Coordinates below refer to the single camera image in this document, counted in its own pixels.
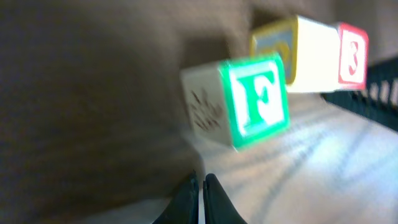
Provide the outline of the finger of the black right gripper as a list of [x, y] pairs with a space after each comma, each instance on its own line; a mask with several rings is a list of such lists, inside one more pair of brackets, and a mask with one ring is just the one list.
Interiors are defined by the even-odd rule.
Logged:
[[322, 98], [397, 131], [397, 57], [371, 65], [364, 90], [323, 93]]

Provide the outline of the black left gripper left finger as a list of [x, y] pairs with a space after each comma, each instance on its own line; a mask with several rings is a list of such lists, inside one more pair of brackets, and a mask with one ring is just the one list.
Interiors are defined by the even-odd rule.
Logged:
[[192, 172], [178, 187], [177, 193], [153, 224], [197, 224], [199, 184]]

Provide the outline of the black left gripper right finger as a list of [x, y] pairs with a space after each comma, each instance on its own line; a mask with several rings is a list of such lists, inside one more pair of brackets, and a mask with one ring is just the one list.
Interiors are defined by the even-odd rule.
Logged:
[[247, 224], [214, 174], [205, 177], [203, 202], [206, 224]]

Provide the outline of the red 3 wooden block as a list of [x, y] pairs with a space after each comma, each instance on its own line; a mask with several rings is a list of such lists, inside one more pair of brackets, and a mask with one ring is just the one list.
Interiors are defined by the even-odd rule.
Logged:
[[368, 69], [368, 34], [345, 22], [338, 23], [336, 29], [340, 38], [338, 90], [363, 90]]

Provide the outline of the plain yellowish wooden block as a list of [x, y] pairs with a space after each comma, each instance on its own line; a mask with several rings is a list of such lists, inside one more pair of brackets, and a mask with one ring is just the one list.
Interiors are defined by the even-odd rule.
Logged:
[[292, 16], [254, 29], [252, 56], [278, 53], [289, 93], [327, 93], [338, 89], [340, 38], [335, 27]]

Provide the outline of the green F wooden block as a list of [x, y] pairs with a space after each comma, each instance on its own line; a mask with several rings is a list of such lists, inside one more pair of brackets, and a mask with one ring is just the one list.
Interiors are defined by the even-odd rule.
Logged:
[[180, 72], [192, 131], [237, 151], [290, 126], [278, 53], [224, 60]]

